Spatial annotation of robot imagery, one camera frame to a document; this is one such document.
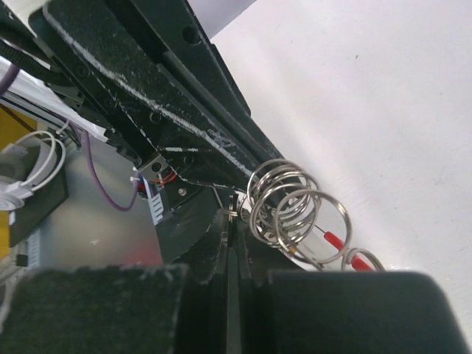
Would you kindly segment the red handled key organizer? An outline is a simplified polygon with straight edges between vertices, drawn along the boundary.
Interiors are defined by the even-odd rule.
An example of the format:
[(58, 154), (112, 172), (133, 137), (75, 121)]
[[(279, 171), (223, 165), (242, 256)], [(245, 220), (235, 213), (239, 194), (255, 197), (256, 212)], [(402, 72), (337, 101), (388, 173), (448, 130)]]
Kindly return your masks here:
[[(339, 237), (318, 225), (324, 205), (341, 218)], [(353, 247), (353, 224), (344, 205), (287, 159), (262, 163), (250, 175), (237, 213), (252, 236), (298, 266), (316, 271), (384, 271), (369, 250)]]

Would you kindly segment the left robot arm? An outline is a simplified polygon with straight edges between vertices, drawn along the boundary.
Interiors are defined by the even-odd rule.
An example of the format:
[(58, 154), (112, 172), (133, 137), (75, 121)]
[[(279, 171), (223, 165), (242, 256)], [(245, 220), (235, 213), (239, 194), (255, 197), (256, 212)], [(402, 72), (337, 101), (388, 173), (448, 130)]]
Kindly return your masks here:
[(150, 181), (241, 190), (280, 157), (188, 1), (3, 1), (1, 61)]

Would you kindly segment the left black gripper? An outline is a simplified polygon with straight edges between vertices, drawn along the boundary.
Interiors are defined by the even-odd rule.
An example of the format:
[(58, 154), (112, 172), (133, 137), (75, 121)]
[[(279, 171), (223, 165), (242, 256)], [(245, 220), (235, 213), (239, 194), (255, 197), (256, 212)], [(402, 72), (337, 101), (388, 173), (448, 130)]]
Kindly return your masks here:
[(1, 2), (1, 59), (141, 173), (160, 157), (189, 183), (241, 189), (281, 156), (188, 1), (48, 1), (40, 39)]

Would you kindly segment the black key tag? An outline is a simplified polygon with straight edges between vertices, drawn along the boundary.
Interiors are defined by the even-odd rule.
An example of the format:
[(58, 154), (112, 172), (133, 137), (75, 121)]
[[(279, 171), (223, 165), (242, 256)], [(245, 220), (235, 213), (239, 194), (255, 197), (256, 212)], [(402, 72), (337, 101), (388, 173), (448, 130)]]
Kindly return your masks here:
[(242, 353), (237, 257), (237, 194), (229, 199), (228, 251), (226, 261), (226, 353)]

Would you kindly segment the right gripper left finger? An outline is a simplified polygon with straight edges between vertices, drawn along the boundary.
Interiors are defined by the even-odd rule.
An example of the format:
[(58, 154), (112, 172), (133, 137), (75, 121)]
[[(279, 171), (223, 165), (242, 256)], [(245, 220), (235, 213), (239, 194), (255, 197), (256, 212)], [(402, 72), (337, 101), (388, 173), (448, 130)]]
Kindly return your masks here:
[(224, 353), (228, 218), (174, 263), (39, 268), (1, 306), (3, 353)]

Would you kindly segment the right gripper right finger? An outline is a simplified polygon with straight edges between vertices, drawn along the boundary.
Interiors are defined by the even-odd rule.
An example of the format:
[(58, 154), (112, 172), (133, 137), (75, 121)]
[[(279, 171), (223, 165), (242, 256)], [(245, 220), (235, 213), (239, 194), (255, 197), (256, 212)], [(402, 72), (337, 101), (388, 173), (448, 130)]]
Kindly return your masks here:
[(440, 286), (410, 271), (304, 271), (237, 225), (245, 353), (468, 353)]

